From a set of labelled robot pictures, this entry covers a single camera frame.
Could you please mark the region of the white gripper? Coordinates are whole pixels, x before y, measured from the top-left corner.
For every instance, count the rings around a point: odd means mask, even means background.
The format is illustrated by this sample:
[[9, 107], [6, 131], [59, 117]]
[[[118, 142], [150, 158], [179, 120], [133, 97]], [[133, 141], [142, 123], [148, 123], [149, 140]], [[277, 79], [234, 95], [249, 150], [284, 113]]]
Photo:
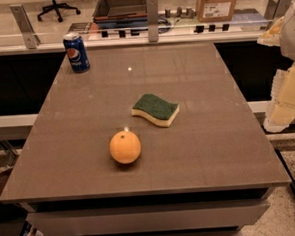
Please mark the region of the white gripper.
[[[258, 39], [263, 46], [280, 47], [282, 55], [295, 61], [295, 0], [283, 18], [275, 21]], [[295, 119], [295, 63], [273, 77], [271, 101], [267, 105], [264, 129], [281, 132]]]

